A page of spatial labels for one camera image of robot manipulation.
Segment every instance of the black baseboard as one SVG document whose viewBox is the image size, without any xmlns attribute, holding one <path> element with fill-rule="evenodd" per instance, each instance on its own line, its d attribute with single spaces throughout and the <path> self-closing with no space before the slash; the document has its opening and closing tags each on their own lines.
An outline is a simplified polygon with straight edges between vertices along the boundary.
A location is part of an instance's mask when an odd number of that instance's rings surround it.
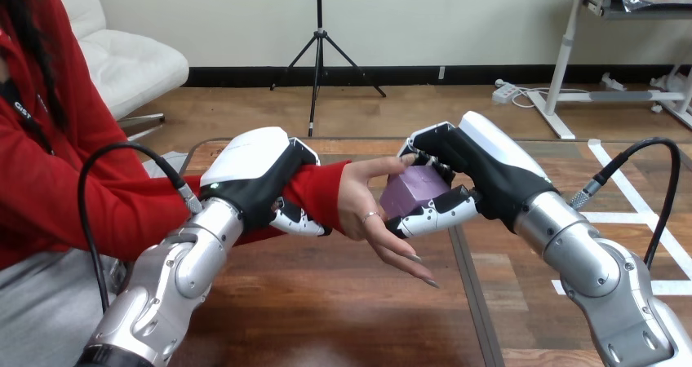
<svg viewBox="0 0 692 367">
<path fill-rule="evenodd" d="M 379 86 L 481 85 L 494 84 L 501 78 L 516 84 L 549 83 L 554 65 L 456 65 L 445 67 L 364 67 Z M 603 73 L 622 83 L 649 83 L 652 77 L 670 72 L 671 65 L 571 65 L 565 83 L 588 84 L 601 81 Z M 267 87 L 282 75 L 285 67 L 193 67 L 186 87 Z M 686 73 L 689 66 L 683 68 Z M 314 67 L 293 68 L 279 86 L 312 86 Z M 320 81 L 323 86 L 367 86 L 350 67 L 327 67 Z"/>
</svg>

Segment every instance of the woman's hand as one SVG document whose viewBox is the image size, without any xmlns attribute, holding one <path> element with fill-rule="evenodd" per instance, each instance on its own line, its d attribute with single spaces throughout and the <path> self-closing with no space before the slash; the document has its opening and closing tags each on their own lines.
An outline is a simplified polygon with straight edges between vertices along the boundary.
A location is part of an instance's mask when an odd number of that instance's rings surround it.
<svg viewBox="0 0 692 367">
<path fill-rule="evenodd" d="M 389 232 L 380 216 L 367 216 L 370 212 L 379 213 L 379 207 L 367 187 L 368 180 L 384 175 L 399 175 L 414 160 L 415 155 L 409 154 L 347 164 L 339 185 L 339 221 L 347 237 L 355 241 L 367 240 L 385 263 L 440 288 L 433 280 L 433 274 L 422 265 L 423 261 L 413 247 Z"/>
</svg>

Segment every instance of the ring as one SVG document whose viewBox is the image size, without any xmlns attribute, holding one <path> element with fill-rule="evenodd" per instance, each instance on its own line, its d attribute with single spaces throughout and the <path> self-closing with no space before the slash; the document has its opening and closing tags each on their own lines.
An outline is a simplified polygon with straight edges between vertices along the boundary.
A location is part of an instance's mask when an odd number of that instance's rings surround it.
<svg viewBox="0 0 692 367">
<path fill-rule="evenodd" d="M 379 216 L 379 212 L 368 212 L 367 215 L 363 216 L 363 223 L 365 223 L 369 217 L 375 216 L 375 215 Z"/>
</svg>

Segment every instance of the black cable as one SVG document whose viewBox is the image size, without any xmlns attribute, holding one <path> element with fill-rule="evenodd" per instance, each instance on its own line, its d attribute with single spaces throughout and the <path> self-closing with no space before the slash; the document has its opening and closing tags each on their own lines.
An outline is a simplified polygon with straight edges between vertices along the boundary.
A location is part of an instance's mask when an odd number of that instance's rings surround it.
<svg viewBox="0 0 692 367">
<path fill-rule="evenodd" d="M 671 174 L 670 179 L 668 180 L 668 189 L 666 190 L 666 197 L 663 200 L 663 207 L 661 208 L 659 222 L 656 224 L 654 235 L 651 237 L 651 242 L 649 242 L 649 247 L 647 248 L 646 255 L 644 256 L 644 262 L 646 263 L 646 267 L 649 269 L 651 269 L 651 264 L 654 262 L 654 254 L 656 254 L 656 249 L 659 247 L 663 230 L 666 228 L 666 223 L 668 222 L 668 218 L 670 217 L 672 211 L 672 203 L 675 200 L 677 183 L 680 179 L 680 149 L 677 147 L 675 142 L 663 137 L 644 139 L 639 143 L 633 144 L 630 148 L 622 151 L 617 157 L 610 161 L 610 163 L 608 163 L 603 170 L 593 176 L 593 179 L 596 180 L 601 186 L 605 185 L 608 179 L 610 179 L 615 171 L 617 171 L 629 159 L 629 157 L 631 157 L 637 151 L 654 144 L 662 144 L 670 149 Z"/>
<path fill-rule="evenodd" d="M 94 263 L 94 272 L 96 274 L 96 281 L 99 283 L 99 293 L 101 295 L 101 307 L 106 313 L 109 307 L 108 291 L 106 290 L 106 280 L 104 278 L 103 264 L 101 262 L 101 257 L 99 256 L 98 250 L 96 249 L 96 244 L 94 242 L 94 236 L 91 234 L 91 226 L 89 225 L 89 219 L 87 217 L 87 200 L 86 200 L 86 185 L 87 185 L 87 175 L 89 170 L 96 163 L 100 157 L 113 151 L 114 149 L 120 148 L 132 148 L 140 151 L 151 157 L 156 164 L 161 167 L 161 170 L 166 174 L 168 179 L 171 181 L 176 189 L 180 189 L 185 185 L 185 180 L 178 174 L 177 171 L 160 155 L 155 153 L 144 145 L 132 142 L 121 142 L 115 144 L 109 144 L 95 153 L 93 153 L 82 166 L 82 171 L 79 173 L 79 181 L 77 187 L 77 203 L 79 207 L 79 218 L 82 221 L 82 230 L 84 231 L 84 237 L 86 238 L 86 243 L 89 245 L 89 251 L 91 252 L 91 260 Z"/>
</svg>

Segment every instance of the long fingernail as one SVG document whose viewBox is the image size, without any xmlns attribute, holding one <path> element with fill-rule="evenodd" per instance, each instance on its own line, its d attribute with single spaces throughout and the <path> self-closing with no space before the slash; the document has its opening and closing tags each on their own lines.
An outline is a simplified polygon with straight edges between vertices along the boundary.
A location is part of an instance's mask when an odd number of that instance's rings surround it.
<svg viewBox="0 0 692 367">
<path fill-rule="evenodd" d="M 430 285 L 432 287 L 435 287 L 437 289 L 440 288 L 440 286 L 435 281 L 432 281 L 430 279 L 423 279 L 423 281 L 425 281 L 428 285 Z"/>
<path fill-rule="evenodd" d="M 410 259 L 414 263 L 423 263 L 423 260 L 415 254 L 409 254 L 406 256 L 406 258 Z"/>
<path fill-rule="evenodd" d="M 415 162 L 415 154 L 414 153 L 408 153 L 401 157 L 401 163 L 411 166 Z"/>
</svg>

